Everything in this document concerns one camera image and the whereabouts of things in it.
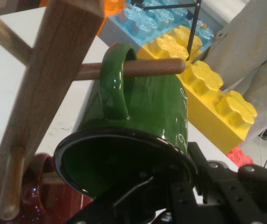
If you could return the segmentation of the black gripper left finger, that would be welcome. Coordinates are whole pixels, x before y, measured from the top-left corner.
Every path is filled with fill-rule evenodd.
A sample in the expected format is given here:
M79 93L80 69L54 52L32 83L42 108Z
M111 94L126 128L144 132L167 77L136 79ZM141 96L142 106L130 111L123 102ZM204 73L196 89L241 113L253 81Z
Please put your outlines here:
M156 212L170 206L169 188L176 166L155 166L151 171L126 175L99 198L106 203L99 224L148 224Z

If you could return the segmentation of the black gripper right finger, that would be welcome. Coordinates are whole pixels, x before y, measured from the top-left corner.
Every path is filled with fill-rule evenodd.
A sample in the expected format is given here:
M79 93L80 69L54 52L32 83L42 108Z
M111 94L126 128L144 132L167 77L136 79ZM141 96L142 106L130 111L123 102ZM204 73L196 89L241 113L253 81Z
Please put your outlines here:
M234 172L221 161L208 161L196 142L188 147L207 208L221 209L228 224L267 224L267 168L249 164Z

